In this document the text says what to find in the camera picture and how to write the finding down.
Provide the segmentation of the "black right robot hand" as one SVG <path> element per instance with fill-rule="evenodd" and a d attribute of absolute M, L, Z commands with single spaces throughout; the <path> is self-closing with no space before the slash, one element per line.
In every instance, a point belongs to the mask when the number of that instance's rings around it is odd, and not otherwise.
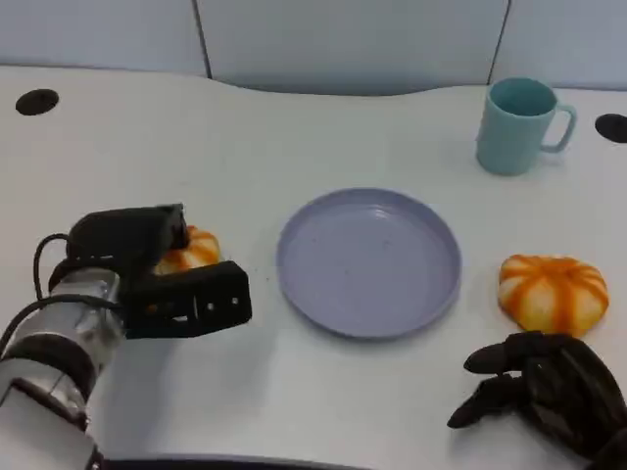
<path fill-rule="evenodd" d="M 626 399 L 583 341 L 540 331 L 509 335 L 473 352 L 464 369 L 483 374 L 449 418 L 462 429 L 516 413 L 544 436 L 589 460 L 590 469 L 626 467 Z"/>

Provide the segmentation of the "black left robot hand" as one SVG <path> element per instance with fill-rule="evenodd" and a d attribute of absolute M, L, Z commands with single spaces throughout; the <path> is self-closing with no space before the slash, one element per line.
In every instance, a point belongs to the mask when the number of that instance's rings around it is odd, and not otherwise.
<path fill-rule="evenodd" d="M 148 266 L 126 281 L 120 302 L 127 339 L 196 338 L 253 316 L 249 277 L 232 260 L 168 274 Z"/>

